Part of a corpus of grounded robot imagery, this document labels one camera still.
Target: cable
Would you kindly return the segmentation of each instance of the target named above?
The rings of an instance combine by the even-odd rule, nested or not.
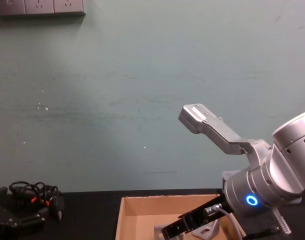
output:
[[[233,223],[233,226],[235,227],[236,231],[237,231],[237,234],[238,234],[238,240],[243,240],[243,236],[242,236],[242,233],[239,229],[239,226],[238,226],[238,223],[237,221],[225,210],[221,209],[221,208],[216,208],[216,212],[221,212],[223,214],[225,214],[229,219],[230,221]]]

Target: black table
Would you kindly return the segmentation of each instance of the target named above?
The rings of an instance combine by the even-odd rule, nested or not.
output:
[[[21,238],[22,240],[114,240],[121,198],[125,196],[216,194],[219,189],[136,190],[65,193],[65,213],[61,223],[49,218],[43,232]],[[305,240],[305,196],[298,205],[281,207],[287,220],[291,237],[281,234],[262,240]],[[271,227],[274,218],[265,213],[255,218],[236,216],[246,233]]]

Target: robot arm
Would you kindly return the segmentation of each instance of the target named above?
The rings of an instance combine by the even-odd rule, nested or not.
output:
[[[273,133],[273,147],[262,139],[241,138],[202,104],[185,105],[179,120],[192,133],[205,134],[226,154],[246,154],[249,167],[226,181],[223,195],[166,226],[165,239],[221,218],[216,208],[243,216],[272,211],[282,231],[290,234],[276,207],[299,198],[305,189],[305,113]]]

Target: teal wall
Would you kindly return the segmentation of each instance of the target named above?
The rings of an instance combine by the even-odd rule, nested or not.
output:
[[[248,162],[182,126],[183,105],[270,144],[305,111],[305,0],[85,7],[84,19],[0,21],[0,186],[220,188]]]

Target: electrical outlet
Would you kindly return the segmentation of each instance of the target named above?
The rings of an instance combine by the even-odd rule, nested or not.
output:
[[[25,15],[24,0],[0,0],[0,16]]]
[[[53,5],[55,14],[85,14],[83,0],[53,0]]]
[[[53,0],[24,0],[24,5],[27,15],[54,13]]]

